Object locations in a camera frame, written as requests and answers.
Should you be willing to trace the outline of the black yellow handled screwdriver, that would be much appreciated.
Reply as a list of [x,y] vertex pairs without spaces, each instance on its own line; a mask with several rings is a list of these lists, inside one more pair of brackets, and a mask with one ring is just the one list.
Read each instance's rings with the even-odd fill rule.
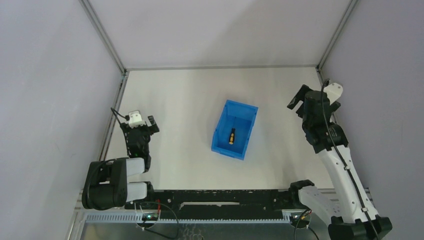
[[235,128],[232,128],[231,131],[230,131],[229,140],[228,140],[228,143],[230,145],[233,145],[234,142],[235,142],[235,132],[236,132]]

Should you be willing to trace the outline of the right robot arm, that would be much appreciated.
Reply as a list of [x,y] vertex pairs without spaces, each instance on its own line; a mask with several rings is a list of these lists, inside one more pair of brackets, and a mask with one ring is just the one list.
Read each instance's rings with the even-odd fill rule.
[[324,164],[337,202],[324,196],[310,180],[293,182],[289,187],[289,203],[316,214],[327,226],[332,240],[381,240],[393,228],[388,217],[380,216],[368,197],[353,164],[349,142],[343,128],[331,121],[341,106],[338,99],[343,87],[325,83],[320,90],[302,85],[287,108],[302,104],[296,114],[302,119],[307,142]]

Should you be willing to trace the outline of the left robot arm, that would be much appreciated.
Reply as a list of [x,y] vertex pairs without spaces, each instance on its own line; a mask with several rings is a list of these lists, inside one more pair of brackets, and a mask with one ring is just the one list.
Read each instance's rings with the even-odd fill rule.
[[81,201],[85,209],[105,211],[122,207],[128,201],[128,176],[146,173],[150,170],[151,136],[160,131],[154,117],[148,116],[150,125],[143,120],[121,122],[126,146],[126,157],[113,158],[90,163]]

